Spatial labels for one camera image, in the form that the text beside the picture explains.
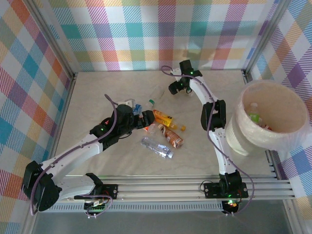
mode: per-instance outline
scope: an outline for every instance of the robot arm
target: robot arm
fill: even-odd
[[[102,195],[104,191],[117,190],[117,185],[105,186],[93,173],[88,173],[78,179],[64,178],[70,171],[80,166],[87,159],[117,143],[121,136],[130,134],[133,129],[149,126],[155,119],[152,111],[142,112],[142,117],[139,115],[134,116],[132,108],[124,104],[116,108],[116,113],[116,124],[110,134],[104,138],[97,140],[99,137],[104,136],[113,126],[114,113],[111,117],[106,118],[90,130],[90,133],[77,145],[50,160],[44,161],[42,164],[32,161],[26,166],[22,190],[28,198],[31,198],[35,181],[41,175],[38,186],[35,188],[34,196],[34,204],[38,211],[49,209],[59,199],[83,194]],[[116,193],[111,192],[109,195],[116,198]]]
[[[195,71],[189,60],[180,63],[180,68],[171,71],[176,81],[169,85],[169,91],[175,95],[186,89],[195,92],[203,105],[201,125],[205,131],[208,129],[210,140],[214,144],[215,153],[219,163],[219,183],[204,184],[207,188],[206,198],[248,197],[246,184],[242,182],[239,171],[231,163],[232,152],[225,137],[226,109],[225,101],[219,100],[206,85],[200,71]]]

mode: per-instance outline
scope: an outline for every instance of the green bottle in bin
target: green bottle in bin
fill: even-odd
[[[249,107],[246,110],[246,113],[248,114],[249,118],[254,122],[255,124],[261,126],[262,125],[262,119],[260,118],[259,112],[258,112],[258,104],[255,102],[250,103]]]

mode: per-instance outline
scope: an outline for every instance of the trash bin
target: trash bin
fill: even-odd
[[[252,102],[258,104],[263,122],[272,131],[251,121],[245,112]],[[255,80],[241,93],[235,112],[227,126],[229,145],[242,155],[269,149],[291,151],[311,132],[309,112],[305,103],[292,90],[269,80]]]

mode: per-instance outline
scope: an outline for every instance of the plastic bottle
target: plastic bottle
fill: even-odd
[[[255,102],[250,103],[249,107],[246,110],[246,113],[249,115],[249,118],[255,124],[262,126],[262,118],[260,118],[257,103],[255,103]]]
[[[152,110],[155,102],[159,101],[160,98],[164,95],[165,90],[157,85],[152,91],[149,100],[146,102],[144,106],[144,110]]]
[[[150,126],[143,128],[147,133],[154,135],[156,133],[156,125],[152,123]]]
[[[136,101],[135,101],[133,98],[130,98],[130,99],[127,99],[127,100],[125,100],[125,101],[119,101],[117,104],[118,104],[118,105],[121,105],[121,104],[128,105],[128,106],[130,106],[132,109],[134,109],[135,106],[136,106]]]
[[[153,113],[154,113],[156,122],[161,123],[165,125],[166,127],[174,129],[174,130],[179,129],[181,131],[185,131],[186,127],[183,124],[176,122],[171,116],[168,116],[158,110],[153,110]]]
[[[174,131],[168,129],[163,124],[158,125],[158,128],[161,130],[167,141],[169,141],[169,143],[172,144],[173,147],[178,149],[183,145],[184,140]]]
[[[161,145],[160,143],[148,137],[144,137],[141,140],[141,144],[164,158],[172,158],[172,156],[174,155],[169,147]]]

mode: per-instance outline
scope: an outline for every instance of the orange bottle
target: orange bottle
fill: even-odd
[[[179,137],[179,135],[176,134],[174,131],[168,129],[163,124],[158,125],[158,128],[161,130],[167,141],[169,141],[169,143],[172,144],[173,147],[178,149],[183,145],[184,140]]]
[[[181,131],[185,131],[186,127],[174,121],[174,119],[171,116],[165,115],[164,113],[158,110],[153,110],[153,113],[154,113],[156,122],[161,123],[165,125],[166,127],[174,129],[174,130],[179,129]]]

